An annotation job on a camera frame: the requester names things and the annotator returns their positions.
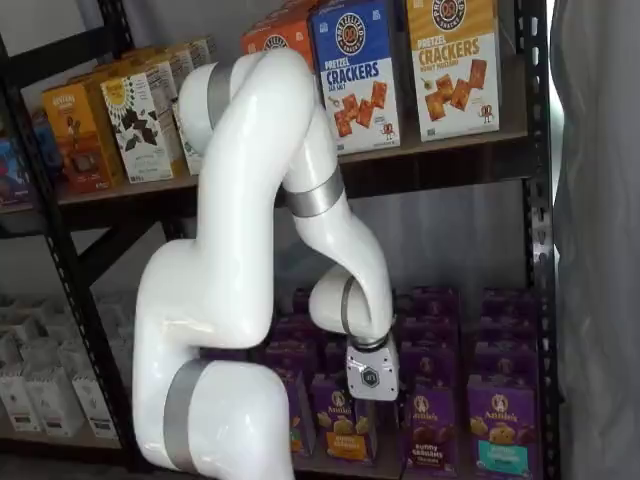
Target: white robotic arm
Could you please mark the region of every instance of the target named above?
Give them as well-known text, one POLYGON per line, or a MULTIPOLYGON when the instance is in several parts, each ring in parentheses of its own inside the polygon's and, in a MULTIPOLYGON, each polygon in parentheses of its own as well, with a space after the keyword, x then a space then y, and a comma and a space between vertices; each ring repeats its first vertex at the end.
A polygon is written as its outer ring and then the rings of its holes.
POLYGON ((310 309, 319 327, 349 335, 352 393, 397 395, 384 256, 349 209, 315 92, 306 62, 289 49, 202 67, 185 81, 181 121, 205 159, 197 238, 156 252, 136 310, 134 425, 152 463, 222 480, 293 478, 279 378, 259 365, 198 359, 198 347, 250 348, 269 330, 281 183, 302 239, 338 264, 310 309), (363 381, 371 371, 377 381, 363 381))

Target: white box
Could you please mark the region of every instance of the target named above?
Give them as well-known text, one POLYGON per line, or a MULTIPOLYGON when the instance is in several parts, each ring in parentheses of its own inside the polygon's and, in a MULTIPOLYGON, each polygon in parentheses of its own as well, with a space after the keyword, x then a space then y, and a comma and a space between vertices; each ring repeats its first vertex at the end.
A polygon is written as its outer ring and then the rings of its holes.
POLYGON ((40 337, 20 347, 22 358, 33 370, 43 370, 60 365, 58 342, 50 337, 40 337))
POLYGON ((6 317, 4 321, 0 323, 0 334, 6 332, 13 332, 15 334, 19 346, 40 338, 38 322, 36 318, 29 313, 16 312, 6 317))
POLYGON ((422 141, 499 129, 494 1, 407 0, 422 141))
POLYGON ((27 388, 48 435, 73 437, 80 430, 82 408, 62 367, 32 372, 27 388))
POLYGON ((0 398, 16 432, 40 432, 42 427, 36 413, 25 373, 25 363, 6 365, 0 369, 0 398))
POLYGON ((185 173, 160 70, 145 65, 101 87, 129 182, 169 180, 185 173))
POLYGON ((69 378, 73 378, 79 372, 93 371, 87 349, 81 340, 67 340, 58 347, 60 364, 69 378))
POLYGON ((93 371, 78 373, 73 377, 73 388, 94 435, 117 440, 118 434, 93 371))
POLYGON ((22 362, 13 333, 0 334, 0 367, 22 362))

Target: cardboard box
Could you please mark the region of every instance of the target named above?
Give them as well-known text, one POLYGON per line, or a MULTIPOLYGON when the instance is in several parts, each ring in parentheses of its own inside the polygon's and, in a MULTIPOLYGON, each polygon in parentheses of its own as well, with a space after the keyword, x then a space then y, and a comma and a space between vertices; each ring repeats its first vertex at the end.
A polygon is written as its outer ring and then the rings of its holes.
POLYGON ((87 370, 75 375, 73 388, 89 420, 93 434, 98 438, 117 440, 118 433, 93 371, 87 370))
POLYGON ((523 379, 469 376, 471 452, 479 478, 540 478, 536 394, 523 379))
POLYGON ((455 477, 460 469, 453 390, 419 378, 405 404, 407 468, 455 477))
POLYGON ((4 403, 16 432, 40 432, 42 426, 27 389, 25 363, 6 365, 0 369, 0 399, 4 403))
POLYGON ((373 463, 378 449, 374 402, 355 400, 346 388, 344 374, 317 374, 311 385, 327 455, 373 463))
POLYGON ((316 429, 302 373, 283 369, 275 372, 282 379, 289 399, 291 453, 310 457, 316 445, 316 429))
POLYGON ((498 130, 494 0, 407 0, 422 141, 498 130))
POLYGON ((338 154, 400 145, 386 0, 343 0, 312 16, 324 105, 338 154))
POLYGON ((73 386, 61 367, 33 372, 27 388, 48 435, 73 437, 84 423, 73 386))
POLYGON ((160 70, 144 65, 101 86, 129 181, 182 175, 186 164, 160 70))
POLYGON ((101 75, 86 75, 76 83, 42 94, 64 173, 76 193, 104 190, 124 181, 100 92, 100 78, 101 75))
POLYGON ((7 138, 0 138, 0 206, 29 200, 27 180, 7 138))

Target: white carton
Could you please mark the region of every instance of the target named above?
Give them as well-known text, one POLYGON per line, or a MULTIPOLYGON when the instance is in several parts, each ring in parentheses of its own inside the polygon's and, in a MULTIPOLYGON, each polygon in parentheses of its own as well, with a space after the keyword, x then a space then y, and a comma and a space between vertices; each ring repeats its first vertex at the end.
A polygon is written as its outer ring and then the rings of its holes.
POLYGON ((48 435, 73 437, 82 427, 82 408, 62 367, 32 372, 27 388, 48 435))
POLYGON ((0 369, 0 398, 16 432, 40 432, 40 419, 27 389, 25 363, 0 369))
POLYGON ((73 388, 94 435, 98 438, 117 440, 118 434, 93 371, 76 374, 73 377, 73 388))

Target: snack box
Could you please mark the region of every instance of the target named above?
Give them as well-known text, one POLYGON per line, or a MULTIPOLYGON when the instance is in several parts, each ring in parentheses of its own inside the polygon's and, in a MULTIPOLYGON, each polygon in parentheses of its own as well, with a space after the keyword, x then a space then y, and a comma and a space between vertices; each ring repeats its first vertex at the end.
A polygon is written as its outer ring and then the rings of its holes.
POLYGON ((102 75, 46 90, 42 103, 62 155, 64 173, 76 193, 104 190, 124 181, 120 155, 100 93, 102 75))
POLYGON ((334 1, 311 19, 322 96, 338 154, 400 145, 386 0, 334 1))
POLYGON ((0 138, 0 206, 26 202, 27 179, 8 138, 0 138))
POLYGON ((495 0, 407 0, 422 141, 498 130, 495 0))
POLYGON ((405 422, 407 468, 456 477, 460 454, 453 390, 418 378, 405 403, 405 422))
POLYGON ((168 180, 187 169, 162 79, 157 66, 143 65, 102 83, 131 183, 168 180))
POLYGON ((467 385, 478 478, 540 478, 534 388, 523 378, 472 374, 467 385))
POLYGON ((275 372, 282 379, 289 399, 291 453, 310 457, 316 445, 316 429, 302 372, 280 368, 275 372))
POLYGON ((273 48, 291 48, 304 57, 314 72, 313 46, 309 26, 309 10, 316 2, 288 2, 254 24, 242 36, 245 53, 273 48))
POLYGON ((327 455, 373 463, 378 449, 374 403, 353 399, 344 374, 317 374, 311 395, 327 455))

